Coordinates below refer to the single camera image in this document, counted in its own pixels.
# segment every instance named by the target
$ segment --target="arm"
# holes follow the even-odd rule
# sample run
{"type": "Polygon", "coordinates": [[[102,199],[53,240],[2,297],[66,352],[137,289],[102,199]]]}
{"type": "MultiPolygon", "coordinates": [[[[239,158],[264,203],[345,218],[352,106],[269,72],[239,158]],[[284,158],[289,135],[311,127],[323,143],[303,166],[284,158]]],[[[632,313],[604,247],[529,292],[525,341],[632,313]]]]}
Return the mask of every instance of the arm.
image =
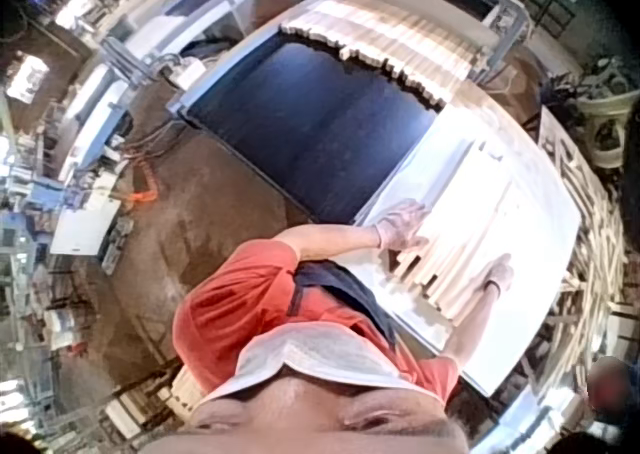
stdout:
{"type": "Polygon", "coordinates": [[[415,233],[426,215],[422,204],[407,200],[374,226],[308,224],[287,229],[274,239],[289,245],[300,261],[328,259],[364,248],[401,250],[420,242],[415,233]]]}
{"type": "Polygon", "coordinates": [[[328,259],[356,249],[380,247],[375,226],[308,224],[287,229],[274,239],[289,245],[301,261],[328,259]]]}
{"type": "Polygon", "coordinates": [[[478,289],[482,290],[482,297],[473,311],[463,319],[460,325],[453,331],[442,350],[442,356],[450,357],[462,370],[469,362],[471,356],[480,345],[482,336],[494,304],[502,292],[511,287],[513,281],[513,269],[509,266],[511,256],[500,256],[490,263],[485,269],[486,277],[482,277],[482,284],[478,289]]]}
{"type": "Polygon", "coordinates": [[[499,292],[496,286],[487,286],[475,309],[449,336],[442,350],[442,356],[450,357],[456,361],[460,370],[469,362],[469,359],[478,348],[498,296],[499,292]]]}

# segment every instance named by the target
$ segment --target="white table surface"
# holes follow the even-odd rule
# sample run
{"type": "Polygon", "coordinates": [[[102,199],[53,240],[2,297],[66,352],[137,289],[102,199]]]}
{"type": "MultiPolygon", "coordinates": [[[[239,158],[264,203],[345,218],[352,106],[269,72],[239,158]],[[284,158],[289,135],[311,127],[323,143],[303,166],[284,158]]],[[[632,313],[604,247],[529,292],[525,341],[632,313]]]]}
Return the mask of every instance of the white table surface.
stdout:
{"type": "MultiPolygon", "coordinates": [[[[554,302],[580,223],[578,209],[546,154],[506,111],[466,81],[371,205],[363,223],[374,222],[407,197],[433,205],[466,148],[479,139],[492,153],[503,155],[526,206],[519,214],[522,229],[504,247],[516,271],[512,289],[494,307],[482,342],[463,371],[472,385],[490,396],[520,360],[554,302]]],[[[435,310],[429,318],[413,311],[407,287],[391,278],[379,251],[356,251],[335,261],[367,285],[423,344],[434,352],[442,349],[450,324],[435,310]]]]}

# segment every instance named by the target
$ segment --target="woodworking machine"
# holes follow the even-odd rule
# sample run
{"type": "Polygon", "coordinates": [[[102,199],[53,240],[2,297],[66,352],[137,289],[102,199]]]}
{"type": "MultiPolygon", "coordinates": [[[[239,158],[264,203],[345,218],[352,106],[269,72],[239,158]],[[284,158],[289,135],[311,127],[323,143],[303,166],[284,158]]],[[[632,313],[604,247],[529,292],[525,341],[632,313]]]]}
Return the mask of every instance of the woodworking machine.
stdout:
{"type": "Polygon", "coordinates": [[[95,162],[113,134],[121,133],[139,87],[155,80],[160,68],[180,64],[179,53],[190,42],[203,38],[212,25],[224,18],[244,35],[249,14],[246,1],[170,0],[159,12],[156,2],[147,9],[153,15],[136,16],[136,22],[145,22],[126,36],[122,26],[136,26],[136,22],[120,22],[114,35],[102,41],[97,56],[100,62],[61,122],[54,152],[57,178],[68,182],[76,169],[86,169],[95,162]]]}
{"type": "MultiPolygon", "coordinates": [[[[320,222],[362,219],[438,107],[390,81],[384,69],[282,32],[323,0],[305,0],[227,52],[169,110],[204,129],[320,222]]],[[[482,82],[527,28],[516,0],[369,0],[424,19],[475,49],[482,82]]]]}

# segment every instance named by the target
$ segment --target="forehead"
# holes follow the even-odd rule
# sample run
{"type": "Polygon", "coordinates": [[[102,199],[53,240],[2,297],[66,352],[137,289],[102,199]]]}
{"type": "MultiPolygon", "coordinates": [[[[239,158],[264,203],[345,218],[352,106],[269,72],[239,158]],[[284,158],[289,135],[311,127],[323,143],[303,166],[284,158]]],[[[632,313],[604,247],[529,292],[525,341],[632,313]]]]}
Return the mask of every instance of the forehead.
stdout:
{"type": "Polygon", "coordinates": [[[353,432],[242,432],[230,434],[176,433],[155,441],[142,454],[467,454],[460,436],[371,435],[353,432]]]}

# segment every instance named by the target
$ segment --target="white glove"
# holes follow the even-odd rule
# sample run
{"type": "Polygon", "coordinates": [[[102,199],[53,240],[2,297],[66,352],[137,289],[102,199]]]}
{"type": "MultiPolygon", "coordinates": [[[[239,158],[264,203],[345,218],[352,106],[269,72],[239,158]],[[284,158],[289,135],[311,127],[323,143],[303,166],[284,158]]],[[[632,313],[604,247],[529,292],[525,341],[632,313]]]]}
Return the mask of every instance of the white glove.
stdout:
{"type": "Polygon", "coordinates": [[[416,232],[428,214],[429,211],[424,204],[420,204],[415,199],[405,199],[392,207],[375,224],[380,237],[380,245],[378,247],[401,251],[408,247],[426,243],[427,240],[416,236],[416,232]]]}
{"type": "Polygon", "coordinates": [[[498,288],[498,295],[507,292],[511,289],[513,283],[513,268],[509,265],[511,261],[511,254],[503,254],[495,261],[490,263],[489,272],[484,278],[482,287],[486,288],[489,285],[494,285],[498,288]]]}

